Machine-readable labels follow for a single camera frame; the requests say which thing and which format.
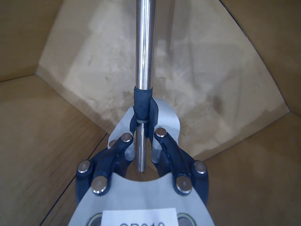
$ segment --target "white mounting plate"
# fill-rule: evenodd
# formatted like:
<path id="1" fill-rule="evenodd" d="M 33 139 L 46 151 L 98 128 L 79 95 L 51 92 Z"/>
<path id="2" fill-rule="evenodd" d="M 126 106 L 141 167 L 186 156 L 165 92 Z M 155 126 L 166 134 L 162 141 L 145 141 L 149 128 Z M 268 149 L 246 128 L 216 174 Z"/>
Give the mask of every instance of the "white mounting plate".
<path id="1" fill-rule="evenodd" d="M 83 226 L 104 210 L 152 210 L 176 208 L 177 214 L 189 214 L 197 225 L 214 225 L 209 212 L 194 188 L 188 196 L 178 195 L 172 187 L 172 174 L 148 182 L 125 179 L 112 174 L 111 188 L 104 196 L 87 191 L 76 208 L 69 226 Z"/>

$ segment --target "stainless steel rod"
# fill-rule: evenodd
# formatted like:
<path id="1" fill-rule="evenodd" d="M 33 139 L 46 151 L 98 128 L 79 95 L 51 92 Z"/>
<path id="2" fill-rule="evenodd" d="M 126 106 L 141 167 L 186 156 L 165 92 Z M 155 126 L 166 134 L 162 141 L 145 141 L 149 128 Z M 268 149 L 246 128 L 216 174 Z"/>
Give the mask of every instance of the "stainless steel rod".
<path id="1" fill-rule="evenodd" d="M 136 87 L 151 89 L 157 0 L 136 0 Z M 146 168 L 145 124 L 136 129 L 137 169 Z"/>

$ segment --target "cardboard panel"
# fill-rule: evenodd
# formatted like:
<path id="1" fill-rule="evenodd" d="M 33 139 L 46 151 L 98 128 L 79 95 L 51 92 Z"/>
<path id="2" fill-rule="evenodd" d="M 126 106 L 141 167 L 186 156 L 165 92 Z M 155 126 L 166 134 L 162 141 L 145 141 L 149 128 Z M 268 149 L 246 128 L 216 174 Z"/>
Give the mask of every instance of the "cardboard panel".
<path id="1" fill-rule="evenodd" d="M 288 113 L 205 161 L 216 226 L 300 225 L 300 128 Z"/>
<path id="2" fill-rule="evenodd" d="M 180 146 L 207 158 L 288 109 L 219 0 L 159 0 L 154 96 L 180 118 Z M 135 0 L 65 0 L 37 70 L 111 133 L 133 104 Z"/>
<path id="3" fill-rule="evenodd" d="M 32 75 L 63 0 L 0 0 L 0 82 Z"/>
<path id="4" fill-rule="evenodd" d="M 0 225 L 39 225 L 105 132 L 37 75 L 0 83 Z"/>
<path id="5" fill-rule="evenodd" d="M 301 0 L 221 0 L 259 52 L 289 109 L 301 115 Z"/>

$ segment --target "white label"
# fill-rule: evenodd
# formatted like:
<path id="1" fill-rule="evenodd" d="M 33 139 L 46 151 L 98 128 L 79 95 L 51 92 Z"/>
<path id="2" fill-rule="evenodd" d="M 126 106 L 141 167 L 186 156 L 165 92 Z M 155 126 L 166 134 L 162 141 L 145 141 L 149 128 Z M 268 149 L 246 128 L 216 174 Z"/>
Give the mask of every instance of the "white label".
<path id="1" fill-rule="evenodd" d="M 178 226 L 175 208 L 103 211 L 101 226 Z"/>

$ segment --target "cardboard wall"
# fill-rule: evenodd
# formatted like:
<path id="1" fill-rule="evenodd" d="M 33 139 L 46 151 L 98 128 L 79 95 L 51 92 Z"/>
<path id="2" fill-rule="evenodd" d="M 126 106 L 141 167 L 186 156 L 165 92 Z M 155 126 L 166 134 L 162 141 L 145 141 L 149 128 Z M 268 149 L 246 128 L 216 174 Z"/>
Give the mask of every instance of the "cardboard wall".
<path id="1" fill-rule="evenodd" d="M 278 85 L 291 112 L 301 115 L 301 0 L 221 0 Z"/>
<path id="2" fill-rule="evenodd" d="M 63 0 L 0 0 L 0 82 L 32 75 Z"/>

